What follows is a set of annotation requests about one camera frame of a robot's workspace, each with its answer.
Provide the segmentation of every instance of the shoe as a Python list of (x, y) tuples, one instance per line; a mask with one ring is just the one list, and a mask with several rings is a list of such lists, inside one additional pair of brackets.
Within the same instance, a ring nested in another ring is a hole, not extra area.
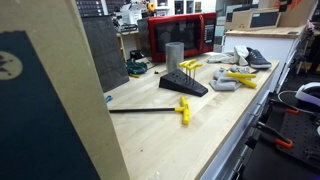
[(247, 47), (247, 50), (249, 51), (249, 55), (246, 60), (252, 68), (268, 69), (272, 67), (272, 64), (268, 62), (258, 50), (249, 47)]

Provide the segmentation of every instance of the white cable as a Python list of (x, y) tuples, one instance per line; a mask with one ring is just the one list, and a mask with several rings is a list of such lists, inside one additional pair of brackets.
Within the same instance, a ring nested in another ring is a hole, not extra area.
[(307, 111), (307, 110), (304, 110), (304, 109), (300, 109), (300, 108), (297, 108), (295, 106), (292, 106), (292, 105), (289, 105), (287, 103), (285, 103), (281, 98), (280, 98), (280, 95), (283, 94), (283, 93), (297, 93), (297, 91), (291, 91), (291, 90), (287, 90), (287, 91), (282, 91), (278, 94), (278, 99), (280, 102), (282, 102), (283, 104), (289, 106), (289, 107), (292, 107), (293, 109), (296, 109), (296, 110), (299, 110), (299, 111), (302, 111), (302, 112), (305, 112), (305, 113), (309, 113), (309, 114), (313, 114), (313, 115), (316, 115), (316, 116), (319, 116), (319, 113), (316, 113), (316, 112), (312, 112), (312, 111)]

